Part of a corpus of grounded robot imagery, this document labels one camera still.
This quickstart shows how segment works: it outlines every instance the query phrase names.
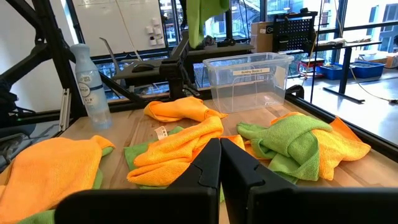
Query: whiteboard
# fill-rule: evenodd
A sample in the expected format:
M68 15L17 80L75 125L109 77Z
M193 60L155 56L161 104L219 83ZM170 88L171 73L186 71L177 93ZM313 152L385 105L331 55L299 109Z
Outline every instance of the whiteboard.
M165 47L158 0L118 0L118 3L136 50ZM133 51L115 0L73 0L73 5L92 57L109 55L100 37L108 41L114 54Z

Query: clear plastic bin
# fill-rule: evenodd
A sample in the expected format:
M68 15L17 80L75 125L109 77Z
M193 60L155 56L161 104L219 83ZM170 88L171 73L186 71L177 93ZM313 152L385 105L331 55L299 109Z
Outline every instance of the clear plastic bin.
M293 56L258 53L204 60L218 110L231 113L281 105Z

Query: blue tray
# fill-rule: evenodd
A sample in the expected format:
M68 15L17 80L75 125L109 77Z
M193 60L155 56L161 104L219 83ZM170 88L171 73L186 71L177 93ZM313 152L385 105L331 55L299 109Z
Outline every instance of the blue tray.
M354 66L353 71L357 78L380 77L383 73L384 64L381 63L357 61L351 64Z
M343 76L343 65L340 65L338 63L331 63L332 67L327 67L327 66L320 66L317 67L315 70L319 73L324 74L325 78L329 80L339 80ZM348 72L348 78L352 78L353 74L351 70Z

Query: bottle label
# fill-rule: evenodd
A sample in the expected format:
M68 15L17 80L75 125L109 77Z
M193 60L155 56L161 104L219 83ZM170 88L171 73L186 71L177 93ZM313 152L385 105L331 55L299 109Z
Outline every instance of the bottle label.
M102 81L97 71L80 73L78 76L78 86L83 97L86 109L89 112L96 113L103 111L108 107Z

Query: wooden tabletop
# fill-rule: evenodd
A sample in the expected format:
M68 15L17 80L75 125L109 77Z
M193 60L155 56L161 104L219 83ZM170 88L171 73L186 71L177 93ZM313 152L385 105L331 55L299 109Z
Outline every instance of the wooden tabletop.
M216 109L210 100L205 101L205 104L209 108ZM227 118L222 119L224 126L223 135L237 134L236 124L241 121L269 126L273 119L291 111L308 114L287 101L281 106L231 113ZM165 126L170 131L176 126L187 128L198 124L198 122L190 119L163 123L144 116L143 110L113 113L112 119L112 128L104 131L94 131L88 117L80 118L61 135L61 137L78 140L89 139L93 135L99 134L113 142L116 146L115 150L110 155L103 157L99 165L104 175L101 186L103 189L137 188L135 184L128 182L126 179L129 169L124 158L124 147L156 138L157 135L154 129L160 126ZM398 187L398 164L371 150L364 158L358 161L341 162L335 168L335 178L332 181L319 178L316 182L300 180L297 184L313 187ZM225 203L220 205L220 223L229 223Z

